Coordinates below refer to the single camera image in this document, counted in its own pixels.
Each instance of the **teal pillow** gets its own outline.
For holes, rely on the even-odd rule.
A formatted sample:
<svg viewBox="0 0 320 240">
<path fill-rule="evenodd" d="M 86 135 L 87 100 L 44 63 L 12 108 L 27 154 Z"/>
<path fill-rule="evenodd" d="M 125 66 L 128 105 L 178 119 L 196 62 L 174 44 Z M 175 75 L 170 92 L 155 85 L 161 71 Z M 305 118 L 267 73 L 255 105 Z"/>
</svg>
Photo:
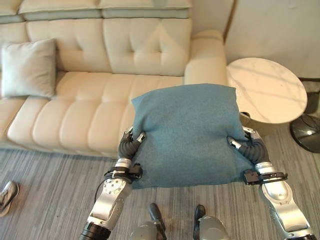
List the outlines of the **teal pillow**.
<svg viewBox="0 0 320 240">
<path fill-rule="evenodd" d="M 134 157 L 143 176 L 134 189 L 241 181 L 252 164 L 227 143 L 246 140 L 236 91 L 216 84 L 174 86 L 132 100 L 133 137 L 146 133 Z"/>
</svg>

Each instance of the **tufted backrest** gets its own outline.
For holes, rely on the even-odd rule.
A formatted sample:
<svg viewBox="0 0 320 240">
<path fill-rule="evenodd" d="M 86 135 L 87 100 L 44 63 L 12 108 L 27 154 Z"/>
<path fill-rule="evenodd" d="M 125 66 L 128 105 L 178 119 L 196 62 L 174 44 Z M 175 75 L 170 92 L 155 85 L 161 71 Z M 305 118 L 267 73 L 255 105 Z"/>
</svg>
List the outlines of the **tufted backrest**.
<svg viewBox="0 0 320 240">
<path fill-rule="evenodd" d="M 28 42 L 28 34 L 26 31 L 26 23 L 10 23 L 0 24 L 0 47 L 4 43 L 24 43 Z"/>
<path fill-rule="evenodd" d="M 183 76 L 189 59 L 190 19 L 86 18 L 0 24 L 3 42 L 55 39 L 57 68 Z"/>
<path fill-rule="evenodd" d="M 102 19 L 30 21 L 31 41 L 55 39 L 57 67 L 62 71 L 111 72 L 103 41 Z"/>
<path fill-rule="evenodd" d="M 176 18 L 109 18 L 103 37 L 113 73 L 183 76 L 191 21 Z"/>
</svg>

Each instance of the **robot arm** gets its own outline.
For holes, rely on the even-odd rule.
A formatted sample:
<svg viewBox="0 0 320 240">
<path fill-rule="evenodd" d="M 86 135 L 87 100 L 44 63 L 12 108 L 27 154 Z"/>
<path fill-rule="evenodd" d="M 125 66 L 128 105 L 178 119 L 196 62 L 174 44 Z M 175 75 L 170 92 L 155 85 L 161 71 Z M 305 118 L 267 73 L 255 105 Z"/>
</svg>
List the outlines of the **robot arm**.
<svg viewBox="0 0 320 240">
<path fill-rule="evenodd" d="M 276 172 L 267 148 L 258 132 L 243 127 L 251 145 L 245 146 L 228 137 L 229 144 L 253 164 L 255 171 L 245 171 L 248 185 L 260 185 L 259 193 L 270 209 L 270 216 L 284 240 L 317 240 L 310 225 L 296 205 L 293 192 L 285 182 L 287 174 Z"/>
<path fill-rule="evenodd" d="M 132 139 L 133 128 L 124 132 L 118 147 L 118 161 L 104 175 L 102 193 L 94 206 L 83 228 L 80 240 L 106 240 L 114 229 L 125 199 L 132 191 L 131 183 L 141 178 L 142 169 L 138 163 L 132 166 L 132 159 L 146 134 L 142 132 Z"/>
</svg>

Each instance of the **gray shoe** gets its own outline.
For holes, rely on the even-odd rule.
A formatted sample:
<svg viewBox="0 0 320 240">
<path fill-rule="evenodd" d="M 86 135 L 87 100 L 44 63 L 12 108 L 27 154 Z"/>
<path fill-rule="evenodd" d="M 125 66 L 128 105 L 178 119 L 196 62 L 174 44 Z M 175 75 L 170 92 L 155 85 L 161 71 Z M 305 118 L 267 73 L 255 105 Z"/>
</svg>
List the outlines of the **gray shoe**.
<svg viewBox="0 0 320 240">
<path fill-rule="evenodd" d="M 13 181 L 9 181 L 2 192 L 0 192 L 0 217 L 9 212 L 13 199 L 19 193 L 19 185 Z"/>
</svg>

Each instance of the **gray carpet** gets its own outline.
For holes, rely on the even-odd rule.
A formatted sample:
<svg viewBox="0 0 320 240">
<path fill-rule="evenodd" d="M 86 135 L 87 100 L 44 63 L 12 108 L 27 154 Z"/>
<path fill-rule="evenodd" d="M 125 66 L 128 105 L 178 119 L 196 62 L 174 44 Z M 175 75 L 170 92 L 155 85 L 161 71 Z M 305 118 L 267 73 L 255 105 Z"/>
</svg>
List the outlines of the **gray carpet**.
<svg viewBox="0 0 320 240">
<path fill-rule="evenodd" d="M 289 126 L 264 138 L 273 164 L 289 174 L 296 203 L 320 239 L 320 154 L 305 151 L 291 138 Z M 0 183 L 20 183 L 9 214 L 0 218 L 1 240 L 78 239 L 93 206 L 96 186 L 114 162 L 107 158 L 0 150 Z M 150 188 L 134 191 L 111 240 L 127 240 L 149 220 L 147 206 L 156 202 L 169 240 L 191 240 L 197 204 L 221 219 L 233 240 L 279 240 L 257 186 Z"/>
</svg>

